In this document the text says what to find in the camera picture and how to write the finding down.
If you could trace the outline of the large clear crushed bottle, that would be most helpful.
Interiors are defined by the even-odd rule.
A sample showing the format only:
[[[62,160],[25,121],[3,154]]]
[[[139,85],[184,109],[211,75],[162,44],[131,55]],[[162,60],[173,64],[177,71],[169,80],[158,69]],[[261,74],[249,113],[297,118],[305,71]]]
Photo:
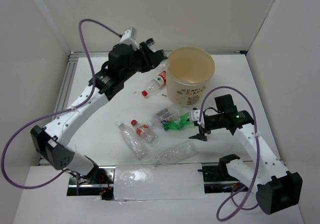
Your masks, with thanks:
[[[198,149],[192,141],[185,141],[161,151],[155,156],[152,163],[153,166],[177,164],[198,153]]]

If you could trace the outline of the clear bottle white cap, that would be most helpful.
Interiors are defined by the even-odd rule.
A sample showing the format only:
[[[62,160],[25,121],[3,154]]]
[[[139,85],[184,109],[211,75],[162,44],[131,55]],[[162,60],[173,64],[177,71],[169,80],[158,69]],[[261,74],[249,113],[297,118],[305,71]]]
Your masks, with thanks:
[[[134,131],[123,122],[118,122],[117,126],[121,133],[121,136],[137,160],[143,160],[149,154],[147,147],[143,142],[138,139],[138,136]]]

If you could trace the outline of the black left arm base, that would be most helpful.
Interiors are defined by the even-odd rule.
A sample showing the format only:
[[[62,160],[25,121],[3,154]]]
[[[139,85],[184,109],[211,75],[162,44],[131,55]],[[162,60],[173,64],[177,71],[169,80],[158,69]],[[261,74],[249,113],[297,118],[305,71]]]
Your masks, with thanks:
[[[67,196],[95,196],[101,200],[114,200],[114,176],[116,166],[100,166],[98,176],[92,182],[75,172],[70,174]]]

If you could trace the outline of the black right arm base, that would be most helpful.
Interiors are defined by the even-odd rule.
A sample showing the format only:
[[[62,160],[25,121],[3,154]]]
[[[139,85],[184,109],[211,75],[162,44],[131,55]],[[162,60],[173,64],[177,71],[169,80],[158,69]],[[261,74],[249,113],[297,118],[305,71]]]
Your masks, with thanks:
[[[202,164],[198,172],[203,176],[205,194],[231,193],[243,187],[238,179],[223,173],[217,162]]]

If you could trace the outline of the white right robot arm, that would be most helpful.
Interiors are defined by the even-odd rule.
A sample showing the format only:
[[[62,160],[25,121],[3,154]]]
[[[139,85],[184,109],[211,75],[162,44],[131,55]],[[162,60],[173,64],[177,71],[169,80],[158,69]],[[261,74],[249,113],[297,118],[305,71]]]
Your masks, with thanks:
[[[216,129],[230,131],[245,148],[256,167],[247,166],[239,156],[230,154],[219,159],[218,174],[229,180],[240,181],[256,196],[259,207],[266,214],[273,214],[297,205],[302,189],[302,177],[291,173],[276,157],[265,140],[255,129],[255,121],[248,111],[239,111],[230,94],[215,98],[218,113],[207,115],[200,109],[189,113],[189,120],[199,129],[194,139],[206,141]]]

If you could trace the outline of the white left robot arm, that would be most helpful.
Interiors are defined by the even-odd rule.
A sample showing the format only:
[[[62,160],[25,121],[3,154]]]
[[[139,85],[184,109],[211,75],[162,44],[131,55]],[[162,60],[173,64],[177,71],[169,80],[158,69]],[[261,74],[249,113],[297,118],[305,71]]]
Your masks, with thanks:
[[[31,129],[36,151],[56,170],[77,172],[87,183],[97,183],[100,176],[106,176],[92,159],[74,152],[68,144],[78,129],[124,88],[125,81],[136,72],[145,73],[156,68],[166,59],[164,51],[153,50],[151,44],[148,39],[136,50],[132,45],[115,45],[100,71],[73,102],[71,111],[44,127],[36,125]]]

